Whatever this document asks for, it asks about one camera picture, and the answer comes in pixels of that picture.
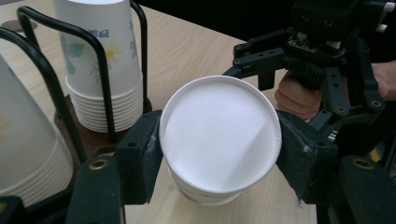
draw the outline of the paper cup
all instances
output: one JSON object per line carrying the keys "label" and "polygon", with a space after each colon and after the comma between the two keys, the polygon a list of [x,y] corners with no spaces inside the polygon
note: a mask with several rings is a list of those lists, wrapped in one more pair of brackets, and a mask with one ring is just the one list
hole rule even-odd
{"label": "paper cup", "polygon": [[[128,0],[54,0],[56,18],[94,35],[106,52],[111,95],[123,95],[139,81],[140,68]],[[97,56],[79,37],[61,33],[67,84],[75,92],[102,97]]]}
{"label": "paper cup", "polygon": [[276,163],[281,131],[267,98],[243,80],[196,79],[167,103],[160,142],[177,189],[205,204],[230,202]]}

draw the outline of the black plastic part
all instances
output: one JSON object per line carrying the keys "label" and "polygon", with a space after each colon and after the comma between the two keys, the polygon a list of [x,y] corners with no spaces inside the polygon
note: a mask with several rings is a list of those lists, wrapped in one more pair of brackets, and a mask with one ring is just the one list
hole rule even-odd
{"label": "black plastic part", "polygon": [[276,165],[299,200],[326,202],[327,176],[334,167],[337,146],[302,119],[277,111],[282,129],[282,148]]}
{"label": "black plastic part", "polygon": [[28,224],[27,212],[22,199],[16,196],[0,197],[0,223]]}
{"label": "black plastic part", "polygon": [[124,223],[124,220],[116,159],[100,156],[85,161],[79,169],[65,223]]}
{"label": "black plastic part", "polygon": [[396,185],[380,165],[345,156],[337,174],[357,223],[396,223]]}
{"label": "black plastic part", "polygon": [[158,129],[162,111],[144,114],[116,148],[124,204],[149,203],[163,159]]}

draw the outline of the wire cup holder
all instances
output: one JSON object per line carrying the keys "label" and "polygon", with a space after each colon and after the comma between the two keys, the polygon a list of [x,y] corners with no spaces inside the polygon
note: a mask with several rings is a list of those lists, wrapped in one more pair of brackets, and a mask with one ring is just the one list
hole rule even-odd
{"label": "wire cup holder", "polygon": [[[140,21],[142,59],[141,70],[143,75],[143,114],[145,114],[152,110],[151,103],[147,94],[148,25],[146,15],[143,9],[134,1],[130,1],[130,5],[131,8],[136,12]],[[0,28],[0,38],[3,38],[9,42],[18,45],[29,56],[29,58],[33,61],[33,63],[40,71],[46,83],[47,89],[49,90],[51,100],[56,108],[54,121],[63,135],[67,133],[69,138],[67,138],[66,136],[64,138],[69,148],[72,147],[74,149],[73,151],[71,150],[72,148],[70,148],[72,154],[75,153],[74,157],[77,157],[78,161],[76,161],[76,163],[82,164],[90,157],[95,157],[102,153],[114,152],[116,144],[120,141],[120,139],[126,134],[128,130],[119,133],[116,133],[115,131],[106,53],[102,44],[88,31],[76,25],[72,25],[70,23],[48,17],[42,13],[35,11],[30,7],[19,7],[17,10],[17,15],[21,28],[25,33],[26,37],[18,35],[17,33],[9,31],[8,29]],[[69,102],[67,96],[64,97],[62,87],[55,71],[50,65],[48,59],[40,50],[31,20],[36,21],[51,29],[77,36],[93,47],[99,64],[99,74],[101,78],[102,92],[104,96],[108,133],[95,133],[84,128],[77,122],[77,118],[73,113],[74,110],[73,108],[71,108],[73,107],[72,104]]]}

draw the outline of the cup rim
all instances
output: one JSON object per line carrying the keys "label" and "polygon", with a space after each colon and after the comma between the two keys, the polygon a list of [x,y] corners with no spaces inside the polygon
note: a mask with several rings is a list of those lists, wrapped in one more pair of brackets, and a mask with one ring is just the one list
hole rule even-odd
{"label": "cup rim", "polygon": [[[264,167],[265,169],[263,168],[264,170],[262,172],[260,172],[259,175],[257,175],[257,177],[255,178],[255,181],[253,181],[253,182],[237,184],[237,186],[234,186],[232,188],[228,188],[225,190],[210,189],[206,186],[199,186],[199,185],[197,185],[197,183],[193,183],[189,179],[187,179],[185,176],[183,176],[180,173],[180,171],[174,166],[173,159],[170,158],[168,155],[168,153],[171,153],[171,150],[175,150],[175,149],[168,148],[169,146],[167,146],[165,143],[164,139],[166,136],[166,128],[168,126],[169,117],[171,116],[171,114],[173,112],[175,112],[173,110],[177,104],[177,101],[179,100],[179,97],[183,97],[183,95],[185,96],[187,91],[192,90],[194,88],[202,88],[202,91],[207,91],[207,88],[205,86],[207,83],[211,83],[211,85],[213,85],[214,83],[221,83],[222,85],[224,85],[224,83],[230,83],[232,85],[236,85],[236,86],[240,87],[241,90],[248,91],[249,93],[251,93],[252,97],[257,97],[260,100],[260,102],[263,104],[263,106],[267,109],[267,113],[269,113],[271,115],[270,122],[271,122],[271,125],[273,125],[273,128],[274,128],[273,131],[275,133],[275,138],[276,138],[274,140],[275,145],[273,146],[273,149],[271,150],[271,153],[273,153],[273,155],[271,155],[270,160],[268,160],[267,165],[265,165],[265,167]],[[232,95],[228,95],[228,96],[224,95],[224,98],[225,99],[227,99],[227,98],[233,99],[233,96]],[[272,170],[272,168],[276,164],[276,159],[278,157],[278,154],[279,154],[279,151],[281,148],[281,137],[282,136],[281,136],[280,124],[279,124],[279,120],[277,117],[277,113],[276,113],[275,109],[273,108],[273,106],[271,105],[270,101],[266,98],[266,96],[261,91],[257,90],[256,87],[245,82],[244,80],[241,80],[241,79],[238,79],[235,77],[226,77],[226,76],[201,77],[201,78],[197,78],[197,79],[187,83],[182,88],[180,88],[168,101],[168,103],[166,104],[166,106],[163,110],[163,115],[162,115],[161,121],[160,121],[160,143],[162,145],[163,155],[164,155],[165,159],[167,160],[168,166],[170,166],[170,168],[175,172],[175,174],[178,177],[180,177],[183,181],[185,181],[192,187],[197,188],[199,190],[206,191],[206,192],[210,192],[210,193],[237,192],[237,191],[246,189],[246,188],[256,184],[260,180],[262,180],[265,176],[268,175],[268,173]]]}

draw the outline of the wooden table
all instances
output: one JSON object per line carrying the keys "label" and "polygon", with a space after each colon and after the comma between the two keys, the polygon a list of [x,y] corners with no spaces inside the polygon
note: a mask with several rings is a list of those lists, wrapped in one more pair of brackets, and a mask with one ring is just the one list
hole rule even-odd
{"label": "wooden table", "polygon": [[[16,20],[16,9],[29,6],[54,17],[52,1],[26,0],[0,6],[0,23]],[[233,46],[243,41],[143,7],[148,18],[148,98],[153,110],[163,109],[184,84],[198,77],[221,75],[231,65]],[[135,38],[140,49],[140,30],[133,12]],[[38,24],[38,42],[57,72],[64,95],[65,65],[57,31]],[[0,40],[6,59],[44,113],[52,118],[54,106],[41,75],[27,56],[13,44]],[[284,75],[277,71],[276,83]],[[245,81],[257,85],[255,77]],[[274,90],[265,94],[274,103]],[[234,201],[215,207],[193,203],[172,184],[166,163],[160,169],[150,204],[127,205],[127,223],[316,223],[314,205],[299,202],[277,167],[261,182],[245,190]]]}

